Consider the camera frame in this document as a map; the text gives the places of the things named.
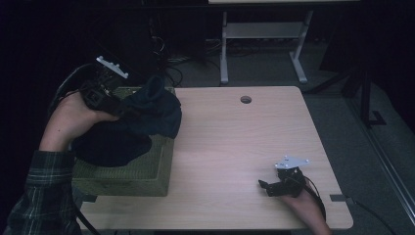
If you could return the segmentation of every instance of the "cloth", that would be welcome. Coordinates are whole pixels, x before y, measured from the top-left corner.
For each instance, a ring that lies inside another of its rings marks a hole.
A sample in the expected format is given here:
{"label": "cloth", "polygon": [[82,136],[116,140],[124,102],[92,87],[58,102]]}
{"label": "cloth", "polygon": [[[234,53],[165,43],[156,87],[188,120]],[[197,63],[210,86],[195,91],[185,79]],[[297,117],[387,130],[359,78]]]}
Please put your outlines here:
{"label": "cloth", "polygon": [[150,151],[149,135],[176,137],[182,118],[181,104],[165,90],[161,77],[153,76],[121,102],[133,112],[117,121],[97,123],[72,142],[71,149],[79,159],[98,166],[123,166]]}
{"label": "cloth", "polygon": [[73,166],[73,153],[34,152],[4,234],[81,234],[72,199]]}

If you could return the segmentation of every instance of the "green box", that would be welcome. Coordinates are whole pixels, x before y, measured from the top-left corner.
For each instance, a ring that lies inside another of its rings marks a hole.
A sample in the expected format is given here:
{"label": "green box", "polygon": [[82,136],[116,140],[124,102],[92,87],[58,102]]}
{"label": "green box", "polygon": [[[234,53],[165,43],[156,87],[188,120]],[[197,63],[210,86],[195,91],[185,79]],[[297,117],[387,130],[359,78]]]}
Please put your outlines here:
{"label": "green box", "polygon": [[[139,87],[121,87],[115,94],[123,98]],[[166,88],[174,94],[173,88]],[[120,167],[101,167],[76,160],[72,185],[88,195],[164,197],[167,195],[174,140],[150,136],[151,150]]]}

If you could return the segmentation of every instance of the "plaid shirt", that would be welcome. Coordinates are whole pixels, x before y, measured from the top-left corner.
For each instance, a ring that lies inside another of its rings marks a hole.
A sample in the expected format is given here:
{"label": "plaid shirt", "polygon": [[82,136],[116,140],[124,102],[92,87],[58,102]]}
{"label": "plaid shirt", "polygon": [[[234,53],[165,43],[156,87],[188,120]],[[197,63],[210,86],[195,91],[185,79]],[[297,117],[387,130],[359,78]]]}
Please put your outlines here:
{"label": "plaid shirt", "polygon": [[73,153],[36,151],[5,234],[81,234],[72,199]]}

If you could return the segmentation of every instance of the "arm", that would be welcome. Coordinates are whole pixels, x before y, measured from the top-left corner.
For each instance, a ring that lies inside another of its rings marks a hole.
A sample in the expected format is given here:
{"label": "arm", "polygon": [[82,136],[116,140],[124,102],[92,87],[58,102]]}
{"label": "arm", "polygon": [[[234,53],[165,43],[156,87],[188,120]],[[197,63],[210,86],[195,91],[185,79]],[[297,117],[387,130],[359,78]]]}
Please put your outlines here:
{"label": "arm", "polygon": [[68,146],[102,120],[116,117],[89,110],[79,93],[61,100],[33,155],[24,194],[9,215],[6,234],[80,234],[71,192],[74,154]]}
{"label": "arm", "polygon": [[329,226],[324,220],[320,208],[312,196],[305,190],[302,190],[298,197],[281,196],[281,201],[287,204],[290,209],[307,225],[307,227],[316,235],[332,234]]}

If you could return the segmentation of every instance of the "dark blue cloth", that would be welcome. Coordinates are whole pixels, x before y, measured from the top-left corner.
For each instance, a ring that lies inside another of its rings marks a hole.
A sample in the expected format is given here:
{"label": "dark blue cloth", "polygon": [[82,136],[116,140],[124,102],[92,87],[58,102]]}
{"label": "dark blue cloth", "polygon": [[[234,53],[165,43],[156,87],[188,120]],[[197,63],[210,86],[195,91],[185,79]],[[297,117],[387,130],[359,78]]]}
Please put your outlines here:
{"label": "dark blue cloth", "polygon": [[122,103],[134,112],[127,112],[117,121],[97,123],[72,142],[71,148],[79,159],[98,166],[123,166],[150,151],[149,135],[177,136],[181,105],[164,88],[161,77],[150,78]]}

